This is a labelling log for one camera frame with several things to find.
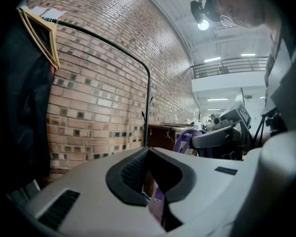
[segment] glasses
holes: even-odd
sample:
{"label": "glasses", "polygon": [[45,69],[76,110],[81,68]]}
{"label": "glasses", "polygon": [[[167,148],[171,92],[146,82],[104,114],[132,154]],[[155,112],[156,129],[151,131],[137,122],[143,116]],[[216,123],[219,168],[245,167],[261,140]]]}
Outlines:
{"label": "glasses", "polygon": [[221,23],[223,26],[225,26],[226,28],[230,28],[233,27],[233,21],[231,18],[227,17],[227,16],[221,16]]}

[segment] black garment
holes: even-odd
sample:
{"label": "black garment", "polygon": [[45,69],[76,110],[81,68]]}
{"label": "black garment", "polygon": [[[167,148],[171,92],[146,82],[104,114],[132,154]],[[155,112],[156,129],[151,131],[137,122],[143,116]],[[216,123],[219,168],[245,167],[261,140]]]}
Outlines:
{"label": "black garment", "polygon": [[[47,105],[53,80],[51,65],[28,34],[17,11],[0,46],[4,127],[1,185],[5,193],[49,175]],[[49,31],[30,20],[50,51]]]}

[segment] light bulb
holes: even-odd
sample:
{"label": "light bulb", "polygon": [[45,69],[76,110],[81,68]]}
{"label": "light bulb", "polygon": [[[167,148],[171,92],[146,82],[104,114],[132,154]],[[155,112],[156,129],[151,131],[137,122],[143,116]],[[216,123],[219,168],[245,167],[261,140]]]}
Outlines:
{"label": "light bulb", "polygon": [[201,24],[198,24],[197,26],[200,30],[204,31],[209,28],[209,22],[206,19],[203,19],[203,22]]}

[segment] metal railing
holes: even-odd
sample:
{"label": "metal railing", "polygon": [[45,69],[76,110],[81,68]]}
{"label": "metal railing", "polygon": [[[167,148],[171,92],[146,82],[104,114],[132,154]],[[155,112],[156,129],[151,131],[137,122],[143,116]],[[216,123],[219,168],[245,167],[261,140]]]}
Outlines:
{"label": "metal railing", "polygon": [[191,66],[194,79],[230,73],[265,71],[267,56],[223,59]]}

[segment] ceiling light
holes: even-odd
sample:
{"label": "ceiling light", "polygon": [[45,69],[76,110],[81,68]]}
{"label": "ceiling light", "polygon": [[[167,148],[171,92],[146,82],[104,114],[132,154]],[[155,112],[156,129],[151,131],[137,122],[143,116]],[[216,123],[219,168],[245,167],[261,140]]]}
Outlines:
{"label": "ceiling light", "polygon": [[255,56],[255,53],[243,53],[241,56]]}
{"label": "ceiling light", "polygon": [[198,28],[200,30],[207,30],[209,28],[209,22],[206,19],[203,19],[203,22],[201,24],[197,24]]}
{"label": "ceiling light", "polygon": [[207,99],[207,101],[221,101],[221,100],[228,100],[228,98],[212,98],[212,99]]}
{"label": "ceiling light", "polygon": [[216,57],[216,58],[205,60],[204,62],[217,61],[217,60],[220,60],[220,59],[221,59],[221,57]]}

